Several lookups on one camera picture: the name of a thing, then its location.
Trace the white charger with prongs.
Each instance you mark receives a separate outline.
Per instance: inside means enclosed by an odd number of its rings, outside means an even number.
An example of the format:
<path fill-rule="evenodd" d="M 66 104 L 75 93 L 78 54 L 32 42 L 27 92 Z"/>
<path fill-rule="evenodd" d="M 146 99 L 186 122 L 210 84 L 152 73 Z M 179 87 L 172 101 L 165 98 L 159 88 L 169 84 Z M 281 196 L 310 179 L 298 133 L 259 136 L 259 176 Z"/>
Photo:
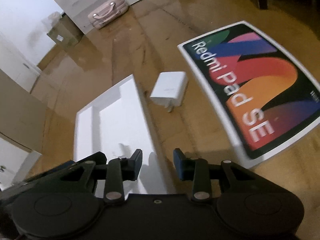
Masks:
<path fill-rule="evenodd" d="M 171 112 L 183 101 L 188 77 L 185 72 L 161 72 L 150 94 L 153 103 Z"/>

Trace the beige cardboard panel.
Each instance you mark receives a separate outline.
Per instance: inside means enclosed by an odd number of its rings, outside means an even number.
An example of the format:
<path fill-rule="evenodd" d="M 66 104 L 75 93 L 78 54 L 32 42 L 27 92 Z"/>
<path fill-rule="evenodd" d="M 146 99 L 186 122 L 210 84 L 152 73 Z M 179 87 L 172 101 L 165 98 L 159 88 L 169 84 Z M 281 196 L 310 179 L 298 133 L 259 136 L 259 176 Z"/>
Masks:
<path fill-rule="evenodd" d="M 1 71 L 1 135 L 15 145 L 43 153 L 52 110 Z"/>

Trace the white box tray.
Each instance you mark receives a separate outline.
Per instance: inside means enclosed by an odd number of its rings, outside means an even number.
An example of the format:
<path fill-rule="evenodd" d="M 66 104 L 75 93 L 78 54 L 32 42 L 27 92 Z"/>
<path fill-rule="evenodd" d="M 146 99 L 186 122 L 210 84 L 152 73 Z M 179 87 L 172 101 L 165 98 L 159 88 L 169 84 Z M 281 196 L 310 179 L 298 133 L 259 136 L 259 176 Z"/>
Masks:
<path fill-rule="evenodd" d="M 133 75 L 112 86 L 76 114 L 74 161 L 96 152 L 108 160 L 143 151 L 138 179 L 124 182 L 124 193 L 176 193 L 146 102 Z"/>

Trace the pink suitcase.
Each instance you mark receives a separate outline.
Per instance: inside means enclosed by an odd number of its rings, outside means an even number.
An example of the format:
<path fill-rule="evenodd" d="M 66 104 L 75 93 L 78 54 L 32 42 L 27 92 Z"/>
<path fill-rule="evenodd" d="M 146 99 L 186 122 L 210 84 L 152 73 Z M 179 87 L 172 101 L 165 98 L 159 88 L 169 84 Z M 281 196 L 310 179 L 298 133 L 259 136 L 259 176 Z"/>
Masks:
<path fill-rule="evenodd" d="M 101 29 L 123 15 L 128 9 L 129 4 L 125 0 L 108 0 L 89 13 L 88 19 L 93 27 Z"/>

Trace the brown cardboard box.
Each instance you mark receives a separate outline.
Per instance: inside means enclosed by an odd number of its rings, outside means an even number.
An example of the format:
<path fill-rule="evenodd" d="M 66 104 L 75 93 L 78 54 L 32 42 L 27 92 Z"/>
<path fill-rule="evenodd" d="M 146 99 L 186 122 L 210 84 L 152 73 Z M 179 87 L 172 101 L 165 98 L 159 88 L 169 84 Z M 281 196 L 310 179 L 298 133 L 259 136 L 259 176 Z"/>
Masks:
<path fill-rule="evenodd" d="M 47 36 L 65 51 L 77 45 L 83 35 L 83 32 L 65 13 L 47 33 Z"/>

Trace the Redmi Pad SE box lid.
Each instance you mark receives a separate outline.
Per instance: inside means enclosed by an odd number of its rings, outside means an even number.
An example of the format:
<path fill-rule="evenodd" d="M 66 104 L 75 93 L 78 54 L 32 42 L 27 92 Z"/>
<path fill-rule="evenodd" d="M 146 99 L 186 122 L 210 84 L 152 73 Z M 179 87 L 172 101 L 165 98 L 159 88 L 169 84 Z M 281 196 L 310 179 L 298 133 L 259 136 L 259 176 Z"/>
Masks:
<path fill-rule="evenodd" d="M 178 45 L 215 109 L 236 162 L 251 168 L 319 125 L 319 83 L 284 47 L 246 21 Z"/>

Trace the white door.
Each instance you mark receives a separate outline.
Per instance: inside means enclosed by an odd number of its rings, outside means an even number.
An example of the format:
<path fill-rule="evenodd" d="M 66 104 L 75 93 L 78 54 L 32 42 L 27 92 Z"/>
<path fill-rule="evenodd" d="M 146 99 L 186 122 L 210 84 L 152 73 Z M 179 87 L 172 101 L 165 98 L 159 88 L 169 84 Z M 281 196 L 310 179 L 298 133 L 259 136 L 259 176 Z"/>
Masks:
<path fill-rule="evenodd" d="M 30 93 L 41 70 L 30 63 L 1 33 L 1 70 Z"/>

